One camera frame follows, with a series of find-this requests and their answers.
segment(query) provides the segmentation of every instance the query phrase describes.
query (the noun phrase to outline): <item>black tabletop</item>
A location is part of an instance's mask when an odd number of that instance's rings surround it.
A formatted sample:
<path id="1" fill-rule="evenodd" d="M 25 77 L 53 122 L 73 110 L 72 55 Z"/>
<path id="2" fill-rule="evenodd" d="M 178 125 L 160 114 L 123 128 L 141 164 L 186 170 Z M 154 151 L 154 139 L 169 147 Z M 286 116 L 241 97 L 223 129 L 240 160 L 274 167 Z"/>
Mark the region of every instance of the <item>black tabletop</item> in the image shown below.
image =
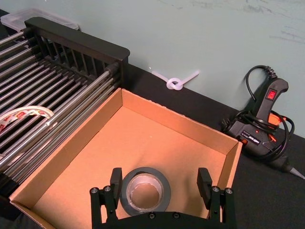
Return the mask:
<path id="1" fill-rule="evenodd" d="M 0 31 L 1 36 L 6 36 L 4 30 Z M 132 65 L 129 66 L 129 76 L 132 81 L 129 88 L 131 92 L 216 130 L 220 130 L 223 118 L 236 113 L 233 108 L 186 88 L 180 91 L 169 90 L 164 81 Z M 286 151 L 291 164 L 303 174 L 304 149 L 305 139 L 293 135 Z M 238 228 L 305 228 L 305 180 L 272 170 L 241 155 L 233 190 Z M 13 224 L 0 218 L 0 225 L 4 223 L 7 227 L 11 225 L 11 228 L 37 228 L 24 215 Z"/>

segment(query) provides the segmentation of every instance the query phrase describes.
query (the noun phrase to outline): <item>screw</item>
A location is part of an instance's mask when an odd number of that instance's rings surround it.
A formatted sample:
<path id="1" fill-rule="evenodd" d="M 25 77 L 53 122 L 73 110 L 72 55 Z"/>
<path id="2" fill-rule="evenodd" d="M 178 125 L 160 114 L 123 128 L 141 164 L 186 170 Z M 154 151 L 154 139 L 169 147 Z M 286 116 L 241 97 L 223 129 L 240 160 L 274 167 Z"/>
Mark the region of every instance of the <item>screw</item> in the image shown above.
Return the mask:
<path id="1" fill-rule="evenodd" d="M 213 190 L 214 192 L 219 192 L 219 188 L 216 187 L 216 186 L 214 186 L 214 187 L 212 188 L 212 190 Z"/>
<path id="2" fill-rule="evenodd" d="M 179 214 L 178 212 L 174 212 L 174 213 L 173 213 L 173 217 L 174 217 L 175 219 L 179 219 L 179 218 L 180 218 L 180 214 Z"/>
<path id="3" fill-rule="evenodd" d="M 232 193 L 233 193 L 232 189 L 230 189 L 230 188 L 227 188 L 227 189 L 225 190 L 225 192 L 228 193 L 228 194 L 232 194 Z"/>
<path id="4" fill-rule="evenodd" d="M 97 191 L 98 191 L 98 189 L 95 187 L 91 189 L 91 193 L 97 193 Z"/>
<path id="5" fill-rule="evenodd" d="M 150 219 L 154 219 L 156 217 L 156 215 L 153 212 L 151 212 L 151 213 L 149 213 L 148 217 Z"/>
<path id="6" fill-rule="evenodd" d="M 109 192 L 111 190 L 110 186 L 107 186 L 105 189 L 104 189 L 106 192 Z"/>

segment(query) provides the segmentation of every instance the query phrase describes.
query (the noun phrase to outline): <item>light blue wall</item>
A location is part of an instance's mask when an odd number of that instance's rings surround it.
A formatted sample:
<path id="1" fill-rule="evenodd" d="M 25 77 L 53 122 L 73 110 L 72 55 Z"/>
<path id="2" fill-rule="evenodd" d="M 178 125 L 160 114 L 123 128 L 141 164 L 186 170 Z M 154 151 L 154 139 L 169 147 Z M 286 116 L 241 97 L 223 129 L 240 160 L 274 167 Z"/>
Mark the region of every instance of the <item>light blue wall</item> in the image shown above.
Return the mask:
<path id="1" fill-rule="evenodd" d="M 237 109 L 249 99 L 245 73 L 270 65 L 290 87 L 274 109 L 305 136 L 304 0 L 0 0 L 6 11 L 28 7 L 130 49 L 130 63 L 144 70 L 182 79 L 199 69 L 186 87 Z M 254 73 L 251 86 L 262 79 Z"/>

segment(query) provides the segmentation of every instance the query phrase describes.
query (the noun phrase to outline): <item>cardboard box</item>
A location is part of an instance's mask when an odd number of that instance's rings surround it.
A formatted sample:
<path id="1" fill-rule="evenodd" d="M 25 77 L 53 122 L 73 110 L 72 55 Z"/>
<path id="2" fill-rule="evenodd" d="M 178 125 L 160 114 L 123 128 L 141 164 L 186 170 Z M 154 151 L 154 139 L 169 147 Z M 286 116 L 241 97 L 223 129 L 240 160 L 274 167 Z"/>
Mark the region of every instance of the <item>cardboard box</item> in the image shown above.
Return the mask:
<path id="1" fill-rule="evenodd" d="M 206 217 L 199 167 L 213 185 L 230 187 L 242 144 L 166 107 L 118 89 L 11 195 L 44 228 L 91 228 L 89 190 L 138 167 L 162 172 L 171 186 L 167 211 Z M 119 218 L 127 217 L 121 205 Z"/>

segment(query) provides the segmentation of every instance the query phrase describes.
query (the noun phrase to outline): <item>clear plastic bin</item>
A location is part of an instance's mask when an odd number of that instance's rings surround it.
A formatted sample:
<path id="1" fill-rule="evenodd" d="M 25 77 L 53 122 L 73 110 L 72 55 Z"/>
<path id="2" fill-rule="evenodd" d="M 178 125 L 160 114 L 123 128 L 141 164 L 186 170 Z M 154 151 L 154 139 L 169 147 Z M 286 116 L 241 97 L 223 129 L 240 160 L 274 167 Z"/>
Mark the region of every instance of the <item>clear plastic bin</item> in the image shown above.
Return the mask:
<path id="1" fill-rule="evenodd" d="M 17 12 L 13 12 L 13 13 L 4 15 L 1 17 L 1 23 L 13 30 L 20 32 L 20 30 L 22 30 L 26 27 L 24 24 L 24 21 L 26 21 L 27 19 L 30 19 L 32 17 L 43 17 L 43 18 L 49 19 L 51 21 L 54 21 L 58 24 L 70 27 L 72 29 L 75 29 L 75 30 L 79 29 L 78 24 L 76 24 L 64 17 L 58 16 L 53 13 L 48 13 L 44 10 L 39 10 L 37 8 L 24 9 L 24 10 L 20 10 Z"/>

